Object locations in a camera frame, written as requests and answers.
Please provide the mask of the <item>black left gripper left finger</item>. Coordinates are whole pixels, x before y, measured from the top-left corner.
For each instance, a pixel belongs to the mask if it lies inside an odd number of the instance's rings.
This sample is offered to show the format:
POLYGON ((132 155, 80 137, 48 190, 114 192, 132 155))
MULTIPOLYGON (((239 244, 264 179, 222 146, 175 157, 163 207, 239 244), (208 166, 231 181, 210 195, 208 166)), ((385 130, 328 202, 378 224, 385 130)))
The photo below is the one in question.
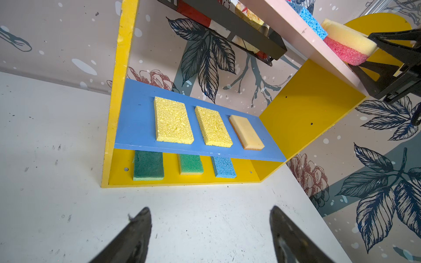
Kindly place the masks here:
POLYGON ((135 217, 129 219, 129 224, 91 262, 144 263, 151 230, 151 212, 145 207, 135 217))

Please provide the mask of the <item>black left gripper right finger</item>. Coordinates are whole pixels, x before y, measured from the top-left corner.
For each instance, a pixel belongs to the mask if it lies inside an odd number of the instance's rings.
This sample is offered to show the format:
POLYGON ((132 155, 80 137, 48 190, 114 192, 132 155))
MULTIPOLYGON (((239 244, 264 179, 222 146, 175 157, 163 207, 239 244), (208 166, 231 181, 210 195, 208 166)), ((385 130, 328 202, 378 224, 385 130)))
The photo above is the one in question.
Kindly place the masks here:
POLYGON ((279 263, 333 261, 279 207, 273 206, 269 221, 279 263))

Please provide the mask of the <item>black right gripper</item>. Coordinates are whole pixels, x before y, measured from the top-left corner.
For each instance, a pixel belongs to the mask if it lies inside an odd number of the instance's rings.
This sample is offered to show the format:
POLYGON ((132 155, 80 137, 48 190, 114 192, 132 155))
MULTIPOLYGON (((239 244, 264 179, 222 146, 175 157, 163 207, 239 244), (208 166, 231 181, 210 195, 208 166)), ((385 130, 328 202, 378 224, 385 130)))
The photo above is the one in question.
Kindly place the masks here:
POLYGON ((392 104, 405 95, 421 96, 421 30, 419 28, 399 32, 375 32, 368 39, 406 66, 397 77, 400 67, 396 65, 365 61, 359 66, 348 66, 357 75, 368 94, 376 99, 392 104), (394 43, 412 41, 412 47, 394 43))

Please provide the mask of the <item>round smiley face sponge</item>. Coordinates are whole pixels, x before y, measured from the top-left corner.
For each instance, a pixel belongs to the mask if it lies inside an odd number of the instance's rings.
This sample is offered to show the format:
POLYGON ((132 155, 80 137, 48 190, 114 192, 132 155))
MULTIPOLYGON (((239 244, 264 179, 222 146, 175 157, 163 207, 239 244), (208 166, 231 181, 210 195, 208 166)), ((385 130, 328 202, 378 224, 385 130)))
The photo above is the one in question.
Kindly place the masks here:
POLYGON ((367 35, 345 25, 325 19, 321 26, 327 32, 323 41, 338 58, 349 65, 361 65, 377 50, 377 44, 368 39, 367 35))

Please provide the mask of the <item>dark green sponge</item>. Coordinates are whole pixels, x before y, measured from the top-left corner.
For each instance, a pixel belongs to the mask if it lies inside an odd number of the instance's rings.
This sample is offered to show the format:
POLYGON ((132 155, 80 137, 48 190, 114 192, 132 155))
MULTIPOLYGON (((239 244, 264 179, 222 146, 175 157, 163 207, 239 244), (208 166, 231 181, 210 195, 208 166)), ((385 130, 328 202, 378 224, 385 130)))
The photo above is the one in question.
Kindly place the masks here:
POLYGON ((163 153, 135 151, 134 181, 158 181, 164 179, 163 153))

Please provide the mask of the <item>light green sponge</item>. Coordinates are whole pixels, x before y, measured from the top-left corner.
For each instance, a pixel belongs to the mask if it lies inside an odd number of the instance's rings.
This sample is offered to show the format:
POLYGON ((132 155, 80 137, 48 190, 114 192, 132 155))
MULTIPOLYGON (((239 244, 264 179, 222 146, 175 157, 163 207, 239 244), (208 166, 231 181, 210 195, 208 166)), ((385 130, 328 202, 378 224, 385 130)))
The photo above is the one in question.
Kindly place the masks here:
POLYGON ((181 175, 202 175, 204 168, 198 155, 178 155, 179 171, 181 175))

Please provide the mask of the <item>blue sponge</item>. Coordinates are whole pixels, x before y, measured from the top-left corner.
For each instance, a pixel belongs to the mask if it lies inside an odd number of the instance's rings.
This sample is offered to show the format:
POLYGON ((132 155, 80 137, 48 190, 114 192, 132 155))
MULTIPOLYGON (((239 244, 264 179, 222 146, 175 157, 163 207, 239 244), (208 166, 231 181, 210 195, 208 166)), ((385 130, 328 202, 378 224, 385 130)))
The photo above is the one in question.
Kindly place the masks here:
POLYGON ((234 179, 237 177, 230 158, 211 157, 216 178, 234 179))
POLYGON ((319 22, 312 16, 315 1, 313 0, 290 0, 287 1, 290 7, 306 22, 306 24, 322 39, 327 37, 327 32, 319 22))

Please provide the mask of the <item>orange yellow sponge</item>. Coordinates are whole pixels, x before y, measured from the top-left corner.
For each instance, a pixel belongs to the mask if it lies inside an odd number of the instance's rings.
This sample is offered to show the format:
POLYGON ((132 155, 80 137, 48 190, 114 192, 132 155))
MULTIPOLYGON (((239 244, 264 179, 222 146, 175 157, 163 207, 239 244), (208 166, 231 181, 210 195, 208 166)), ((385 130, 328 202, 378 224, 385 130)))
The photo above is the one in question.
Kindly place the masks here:
POLYGON ((265 148, 265 145, 247 118, 231 115, 229 121, 244 150, 261 151, 265 148))

